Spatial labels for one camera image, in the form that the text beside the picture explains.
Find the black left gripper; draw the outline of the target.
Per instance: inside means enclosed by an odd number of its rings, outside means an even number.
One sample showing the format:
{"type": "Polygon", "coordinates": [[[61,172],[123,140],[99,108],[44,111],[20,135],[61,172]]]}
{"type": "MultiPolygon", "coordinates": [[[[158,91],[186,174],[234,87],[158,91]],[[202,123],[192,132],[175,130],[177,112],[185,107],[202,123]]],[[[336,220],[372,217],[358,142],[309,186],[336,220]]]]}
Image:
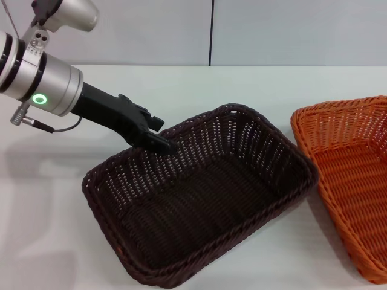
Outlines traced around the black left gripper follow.
{"type": "Polygon", "coordinates": [[[177,151],[174,142],[149,131],[150,128],[159,132],[164,121],[147,114],[147,110],[124,95],[115,97],[84,83],[71,113],[111,129],[133,147],[162,155],[177,151]]]}

